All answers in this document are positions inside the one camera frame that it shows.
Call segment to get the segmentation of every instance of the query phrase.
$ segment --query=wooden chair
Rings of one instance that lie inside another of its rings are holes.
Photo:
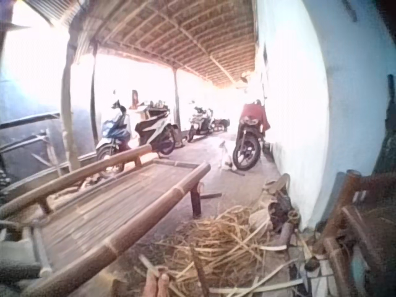
[[[386,292],[394,289],[396,203],[392,205],[392,200],[386,201],[384,197],[394,195],[395,188],[396,173],[362,176],[354,170],[346,172],[335,207],[313,249],[316,254],[329,255],[340,296],[358,296],[350,261],[337,241],[340,230],[356,241],[374,275],[375,290],[387,296]]]

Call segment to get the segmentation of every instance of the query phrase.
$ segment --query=pile of bamboo strips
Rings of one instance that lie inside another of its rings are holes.
[[[156,244],[163,257],[155,262],[168,268],[173,280],[172,296],[202,296],[203,286],[211,295],[242,297],[251,296],[252,292],[296,285],[294,281],[272,285],[273,288],[263,286],[293,261],[265,273],[265,252],[273,251],[268,245],[270,225],[265,221],[255,230],[250,229],[248,221],[252,212],[251,208],[236,206],[217,218],[189,222],[179,227],[176,235]],[[206,283],[200,283],[191,246],[202,263]],[[155,269],[143,255],[140,260],[149,270]]]

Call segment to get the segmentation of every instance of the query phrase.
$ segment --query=cat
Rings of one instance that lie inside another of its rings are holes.
[[[218,167],[224,170],[236,171],[236,167],[233,164],[233,159],[225,146],[225,140],[218,147],[220,147],[222,150],[222,159]]]

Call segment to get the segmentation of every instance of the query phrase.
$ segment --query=hand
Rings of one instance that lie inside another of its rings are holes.
[[[161,274],[157,279],[151,271],[148,271],[142,297],[168,297],[168,288],[169,276],[166,273]]]

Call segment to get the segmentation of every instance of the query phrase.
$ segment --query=dirt floor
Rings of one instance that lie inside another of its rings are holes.
[[[260,196],[262,186],[266,181],[278,179],[279,172],[270,157],[261,156],[258,164],[240,176],[229,171],[219,169],[222,151],[220,143],[226,140],[229,153],[235,143],[235,136],[228,133],[219,133],[210,137],[198,138],[192,143],[185,143],[185,147],[176,149],[170,160],[201,163],[207,161],[212,169],[202,180],[203,193],[222,192],[221,198],[202,200],[202,216],[214,217],[234,205],[251,206]],[[155,228],[147,233],[134,247],[121,256],[115,263],[99,273],[95,278],[71,294],[74,297],[83,296],[110,296],[110,288],[114,278],[125,282],[131,280],[131,270],[138,264],[139,253],[153,254],[152,243],[173,234],[180,224],[192,220],[191,201],[187,195]],[[266,257],[266,271],[271,272],[288,260],[288,255],[268,253]],[[267,284],[286,282],[289,280],[287,269],[283,269]],[[266,296],[291,296],[290,291],[268,292]]]

